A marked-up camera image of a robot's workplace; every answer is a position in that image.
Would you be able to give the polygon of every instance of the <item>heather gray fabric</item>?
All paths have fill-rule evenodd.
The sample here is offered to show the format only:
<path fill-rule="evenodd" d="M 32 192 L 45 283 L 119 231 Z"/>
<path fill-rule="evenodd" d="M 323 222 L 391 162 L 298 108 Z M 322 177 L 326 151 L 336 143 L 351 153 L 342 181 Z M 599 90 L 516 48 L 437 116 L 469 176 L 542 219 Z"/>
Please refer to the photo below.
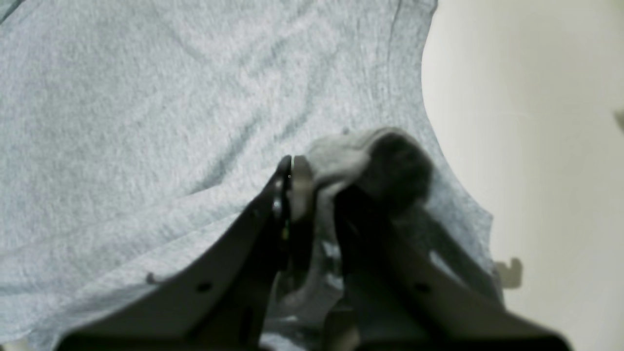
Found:
<path fill-rule="evenodd" d="M 496 285 L 492 217 L 454 177 L 422 103 L 435 8 L 23 2 L 0 25 L 0 342 L 28 337 L 51 351 L 68 330 L 153 291 L 227 230 L 286 154 L 308 156 L 324 189 L 320 204 L 358 174 L 386 179 L 367 169 L 396 153 L 375 150 L 427 154 L 427 215 L 413 210 L 440 223 Z M 373 147 L 387 146 L 376 140 L 394 146 Z M 394 220 L 409 232 L 412 223 Z M 317 225 L 331 229 L 323 217 Z M 414 242 L 431 248 L 430 239 Z M 315 257 L 331 258 L 331 231 L 318 240 Z M 432 260 L 480 286 L 450 271 L 465 261 L 440 251 Z M 329 261 L 306 285 L 316 299 L 290 306 L 298 317 L 278 319 L 289 306 L 272 305 L 265 342 L 296 349 L 318 341 L 322 310 L 306 311 L 339 295 Z"/>

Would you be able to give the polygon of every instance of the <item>white surface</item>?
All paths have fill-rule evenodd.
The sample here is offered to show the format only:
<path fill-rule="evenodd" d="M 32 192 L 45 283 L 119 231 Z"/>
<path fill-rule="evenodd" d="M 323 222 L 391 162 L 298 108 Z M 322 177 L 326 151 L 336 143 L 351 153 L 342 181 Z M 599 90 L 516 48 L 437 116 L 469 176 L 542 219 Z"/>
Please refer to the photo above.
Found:
<path fill-rule="evenodd" d="M 523 263 L 510 310 L 624 350 L 624 1 L 440 0 L 422 80 L 494 259 Z"/>

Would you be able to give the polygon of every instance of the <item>gray t-shirt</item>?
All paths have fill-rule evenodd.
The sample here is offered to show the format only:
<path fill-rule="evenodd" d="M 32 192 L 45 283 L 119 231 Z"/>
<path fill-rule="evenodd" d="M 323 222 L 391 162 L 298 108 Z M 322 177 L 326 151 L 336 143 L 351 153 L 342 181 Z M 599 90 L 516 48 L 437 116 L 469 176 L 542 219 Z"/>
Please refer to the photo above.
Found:
<path fill-rule="evenodd" d="M 436 5 L 24 1 L 0 25 L 0 342 L 51 351 L 204 253 L 282 156 L 382 127 L 427 152 L 437 220 L 495 279 L 492 216 L 422 102 Z"/>

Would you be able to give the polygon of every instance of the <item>crumpled fabric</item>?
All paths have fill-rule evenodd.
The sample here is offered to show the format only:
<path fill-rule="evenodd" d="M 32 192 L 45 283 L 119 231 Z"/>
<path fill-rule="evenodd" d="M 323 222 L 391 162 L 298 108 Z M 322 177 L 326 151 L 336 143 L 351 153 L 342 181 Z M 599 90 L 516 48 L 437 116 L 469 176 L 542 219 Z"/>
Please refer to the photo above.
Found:
<path fill-rule="evenodd" d="M 27 338 L 52 351 L 154 291 L 218 240 L 284 155 L 308 157 L 319 203 L 353 181 L 389 184 L 392 174 L 367 171 L 387 169 L 376 160 L 397 153 L 374 150 L 389 141 L 432 162 L 426 206 L 402 213 L 441 234 L 414 242 L 492 295 L 492 216 L 455 178 L 422 101 L 436 6 L 22 2 L 0 24 L 0 343 Z M 400 215 L 393 222 L 408 235 Z M 319 340 L 322 309 L 311 306 L 331 305 L 340 282 L 331 223 L 317 219 L 324 264 L 305 286 L 319 293 L 274 302 L 263 342 Z M 446 234 L 453 241 L 437 239 Z M 467 275 L 474 264 L 494 280 Z"/>

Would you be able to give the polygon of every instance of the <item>screw hole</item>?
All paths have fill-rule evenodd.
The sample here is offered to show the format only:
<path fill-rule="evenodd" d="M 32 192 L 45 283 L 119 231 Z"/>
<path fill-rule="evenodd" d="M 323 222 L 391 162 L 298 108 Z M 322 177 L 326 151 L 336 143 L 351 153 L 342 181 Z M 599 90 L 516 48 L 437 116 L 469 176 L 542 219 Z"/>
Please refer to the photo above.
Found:
<path fill-rule="evenodd" d="M 211 282 L 204 282 L 197 285 L 197 292 L 200 293 L 208 292 L 210 289 L 212 289 Z"/>
<path fill-rule="evenodd" d="M 431 288 L 425 284 L 425 283 L 415 283 L 414 284 L 414 289 L 416 289 L 416 291 L 418 292 L 422 292 L 422 293 L 428 293 L 431 291 Z"/>

